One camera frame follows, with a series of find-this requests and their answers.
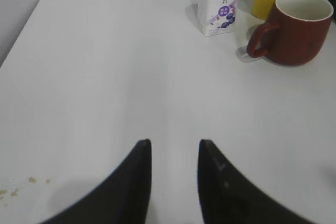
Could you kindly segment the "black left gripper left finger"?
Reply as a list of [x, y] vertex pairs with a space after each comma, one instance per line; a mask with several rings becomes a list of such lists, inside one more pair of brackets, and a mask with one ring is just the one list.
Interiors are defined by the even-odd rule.
[[151, 181], [151, 141], [139, 140], [99, 186], [45, 223], [145, 223]]

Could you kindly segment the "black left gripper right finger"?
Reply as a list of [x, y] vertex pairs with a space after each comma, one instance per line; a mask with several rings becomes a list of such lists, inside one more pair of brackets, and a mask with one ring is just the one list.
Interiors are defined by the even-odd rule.
[[256, 185], [210, 139], [198, 147], [198, 198], [204, 223], [320, 223]]

